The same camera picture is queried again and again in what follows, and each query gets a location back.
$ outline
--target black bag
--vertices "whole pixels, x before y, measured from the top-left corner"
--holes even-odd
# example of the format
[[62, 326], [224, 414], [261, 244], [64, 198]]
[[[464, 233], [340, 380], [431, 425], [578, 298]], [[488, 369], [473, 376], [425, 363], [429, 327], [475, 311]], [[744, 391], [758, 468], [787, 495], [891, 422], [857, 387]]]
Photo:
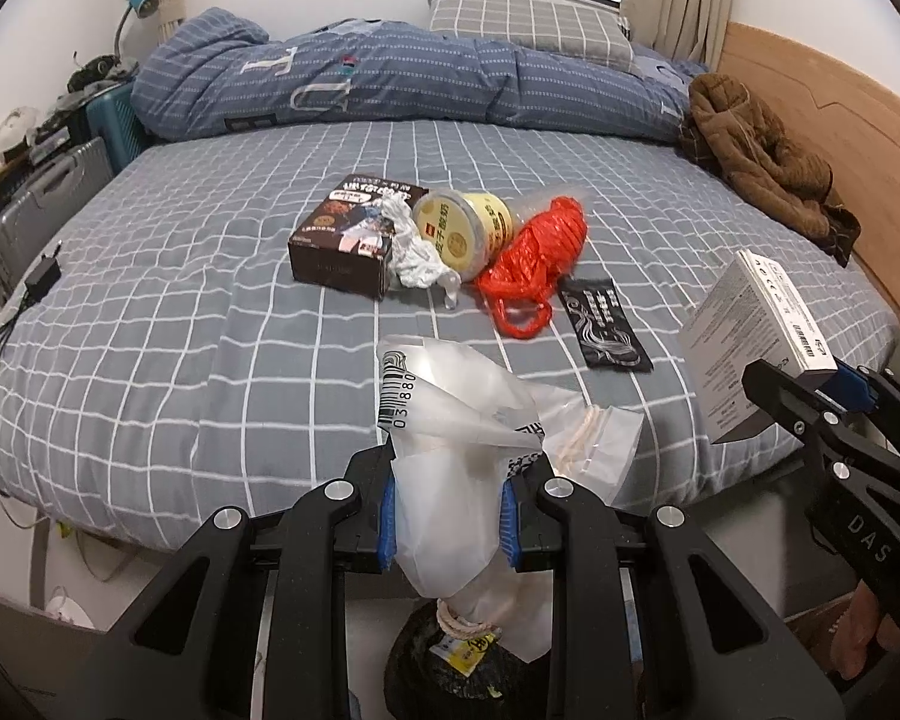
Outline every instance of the black bag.
[[550, 653], [524, 664], [495, 644], [465, 677], [430, 652], [442, 637], [436, 601], [411, 614], [396, 637], [384, 672], [396, 720], [544, 720]]

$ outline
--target wooden headboard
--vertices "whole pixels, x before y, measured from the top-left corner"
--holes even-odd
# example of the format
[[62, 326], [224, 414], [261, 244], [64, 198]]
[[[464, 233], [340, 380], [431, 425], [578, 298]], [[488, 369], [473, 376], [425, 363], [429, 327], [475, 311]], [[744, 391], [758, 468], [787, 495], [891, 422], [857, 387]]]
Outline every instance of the wooden headboard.
[[900, 98], [833, 57], [739, 23], [727, 27], [719, 70], [830, 162], [863, 228], [857, 259], [900, 314]]

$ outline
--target plaid pillow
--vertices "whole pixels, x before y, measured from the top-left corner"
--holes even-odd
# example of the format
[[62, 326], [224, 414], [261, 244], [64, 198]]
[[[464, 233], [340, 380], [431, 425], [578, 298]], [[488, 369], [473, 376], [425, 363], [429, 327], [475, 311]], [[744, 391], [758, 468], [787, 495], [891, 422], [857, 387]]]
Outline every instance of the plaid pillow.
[[610, 10], [546, 0], [430, 0], [430, 28], [490, 37], [642, 77], [621, 18]]

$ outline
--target rolled-up blue comforter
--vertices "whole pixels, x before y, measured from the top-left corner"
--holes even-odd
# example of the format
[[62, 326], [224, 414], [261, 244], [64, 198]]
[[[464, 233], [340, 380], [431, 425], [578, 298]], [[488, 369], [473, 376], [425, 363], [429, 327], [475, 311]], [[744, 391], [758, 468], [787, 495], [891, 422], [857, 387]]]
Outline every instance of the rolled-up blue comforter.
[[693, 67], [671, 68], [666, 82], [639, 79], [402, 22], [348, 20], [271, 42], [256, 23], [212, 8], [149, 57], [132, 103], [173, 141], [277, 124], [456, 119], [674, 143]]

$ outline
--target bed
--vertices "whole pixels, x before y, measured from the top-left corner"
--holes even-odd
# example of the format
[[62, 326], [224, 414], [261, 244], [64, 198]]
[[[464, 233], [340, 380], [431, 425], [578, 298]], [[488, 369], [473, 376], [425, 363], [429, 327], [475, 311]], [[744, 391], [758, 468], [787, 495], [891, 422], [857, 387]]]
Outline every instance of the bed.
[[[164, 550], [223, 505], [283, 509], [383, 440], [375, 343], [412, 334], [643, 410], [616, 503], [687, 504], [797, 447], [778, 428], [711, 445], [677, 343], [740, 247], [783, 264], [835, 355], [885, 361], [898, 320], [859, 266], [839, 268], [672, 145], [551, 129], [312, 122], [149, 149], [63, 229], [63, 279], [7, 346], [0, 490]], [[590, 233], [575, 274], [612, 276], [655, 370], [590, 370], [559, 308], [538, 338], [514, 341], [472, 293], [449, 311], [422, 290], [375, 303], [295, 283], [288, 235], [349, 172], [504, 199], [583, 188]]]

